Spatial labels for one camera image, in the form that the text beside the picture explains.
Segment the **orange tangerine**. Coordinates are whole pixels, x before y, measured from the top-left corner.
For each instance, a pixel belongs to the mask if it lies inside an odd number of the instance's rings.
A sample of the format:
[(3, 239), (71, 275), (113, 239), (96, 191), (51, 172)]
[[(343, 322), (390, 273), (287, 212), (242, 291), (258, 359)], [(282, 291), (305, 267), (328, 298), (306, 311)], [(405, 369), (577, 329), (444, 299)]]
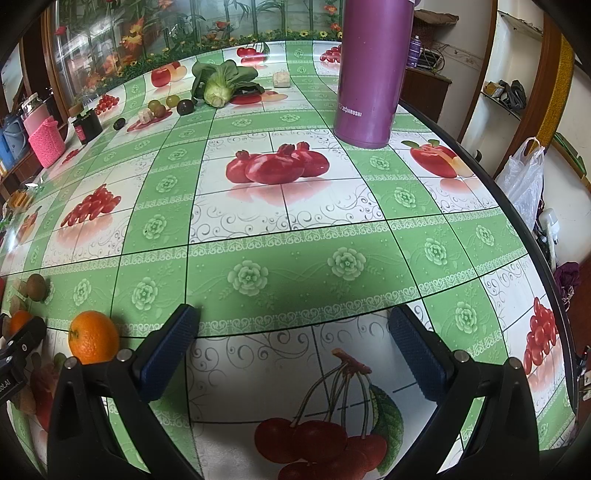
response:
[(71, 321), (68, 346), (71, 354), (83, 365), (109, 362), (119, 351), (119, 334), (109, 317), (88, 310)]
[(16, 311), (10, 319), (9, 335), (13, 336), (14, 334), (16, 334), (32, 318), (33, 318), (33, 315), (26, 310)]

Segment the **brown longan fruit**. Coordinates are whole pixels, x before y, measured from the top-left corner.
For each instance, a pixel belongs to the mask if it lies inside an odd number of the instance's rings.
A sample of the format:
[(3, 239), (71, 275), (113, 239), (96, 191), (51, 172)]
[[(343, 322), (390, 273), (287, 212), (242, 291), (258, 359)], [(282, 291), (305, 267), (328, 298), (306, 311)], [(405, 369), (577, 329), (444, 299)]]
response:
[(26, 294), (34, 302), (42, 302), (48, 294), (47, 280), (40, 274), (31, 274), (26, 281)]

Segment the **white plastic bag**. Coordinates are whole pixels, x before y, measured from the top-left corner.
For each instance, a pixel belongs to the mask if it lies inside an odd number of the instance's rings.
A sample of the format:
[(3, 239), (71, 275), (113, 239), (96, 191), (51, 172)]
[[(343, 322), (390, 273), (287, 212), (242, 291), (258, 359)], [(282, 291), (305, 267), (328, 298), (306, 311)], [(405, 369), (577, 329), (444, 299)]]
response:
[(544, 184), (545, 149), (536, 137), (527, 138), (496, 177), (496, 184), (532, 231)]

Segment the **pink knit-sleeved bottle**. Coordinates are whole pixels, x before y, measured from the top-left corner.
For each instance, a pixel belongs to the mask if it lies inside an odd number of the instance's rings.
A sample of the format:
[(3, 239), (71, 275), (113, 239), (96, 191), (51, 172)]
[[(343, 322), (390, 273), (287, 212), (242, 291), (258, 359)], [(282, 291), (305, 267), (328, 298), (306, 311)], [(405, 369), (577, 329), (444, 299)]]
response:
[(49, 113), (37, 93), (23, 102), (21, 111), (29, 144), (42, 167), (49, 168), (65, 151), (59, 122)]

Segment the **black jar with cork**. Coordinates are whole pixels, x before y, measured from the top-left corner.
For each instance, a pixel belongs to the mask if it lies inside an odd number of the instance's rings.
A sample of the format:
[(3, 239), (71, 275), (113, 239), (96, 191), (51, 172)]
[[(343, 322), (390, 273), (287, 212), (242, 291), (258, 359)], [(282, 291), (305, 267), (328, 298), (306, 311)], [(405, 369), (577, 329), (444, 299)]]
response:
[(102, 132), (102, 125), (94, 109), (78, 113), (73, 127), (82, 145), (86, 145)]

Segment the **small dark olive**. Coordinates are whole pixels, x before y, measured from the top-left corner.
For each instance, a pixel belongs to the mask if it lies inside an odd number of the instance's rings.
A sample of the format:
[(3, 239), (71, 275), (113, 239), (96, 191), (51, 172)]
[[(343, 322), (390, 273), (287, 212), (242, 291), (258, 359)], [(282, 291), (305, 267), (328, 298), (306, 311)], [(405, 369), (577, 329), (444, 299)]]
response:
[(113, 129), (118, 131), (123, 128), (125, 123), (126, 123), (126, 120), (124, 118), (118, 118), (113, 124)]

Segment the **dark plum fruit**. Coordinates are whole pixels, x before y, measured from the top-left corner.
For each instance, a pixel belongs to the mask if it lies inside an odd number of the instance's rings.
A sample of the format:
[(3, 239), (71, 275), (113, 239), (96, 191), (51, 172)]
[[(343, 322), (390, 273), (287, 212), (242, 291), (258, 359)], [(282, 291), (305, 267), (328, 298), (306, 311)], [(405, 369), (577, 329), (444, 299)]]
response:
[(179, 116), (191, 114), (194, 111), (194, 104), (190, 99), (180, 100), (176, 105), (176, 111)]

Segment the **green bok choy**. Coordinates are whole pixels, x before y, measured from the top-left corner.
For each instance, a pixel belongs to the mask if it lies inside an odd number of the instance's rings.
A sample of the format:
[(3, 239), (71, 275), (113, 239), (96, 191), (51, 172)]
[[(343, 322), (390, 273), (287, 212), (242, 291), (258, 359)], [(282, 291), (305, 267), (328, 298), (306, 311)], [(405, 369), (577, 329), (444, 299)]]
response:
[(190, 99), (194, 104), (222, 108), (236, 96), (263, 94), (264, 88), (256, 82), (259, 72), (249, 66), (238, 66), (233, 60), (221, 64), (195, 62), (191, 69), (193, 83)]

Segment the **white cake piece far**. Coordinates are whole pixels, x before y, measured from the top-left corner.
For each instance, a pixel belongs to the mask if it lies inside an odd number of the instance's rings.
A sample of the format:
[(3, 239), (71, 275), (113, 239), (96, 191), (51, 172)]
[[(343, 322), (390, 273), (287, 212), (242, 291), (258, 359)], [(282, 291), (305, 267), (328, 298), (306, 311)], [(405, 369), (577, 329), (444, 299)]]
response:
[(274, 88), (290, 88), (290, 73), (287, 71), (277, 71), (273, 73)]

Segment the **purple thermos bottle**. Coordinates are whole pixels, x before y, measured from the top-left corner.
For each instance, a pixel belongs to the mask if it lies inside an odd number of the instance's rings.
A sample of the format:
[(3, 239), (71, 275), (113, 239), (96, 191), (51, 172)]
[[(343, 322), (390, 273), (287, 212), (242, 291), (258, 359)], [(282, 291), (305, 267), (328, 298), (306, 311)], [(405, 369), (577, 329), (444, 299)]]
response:
[(409, 0), (349, 0), (334, 133), (360, 148), (380, 149), (404, 82), (415, 12)]

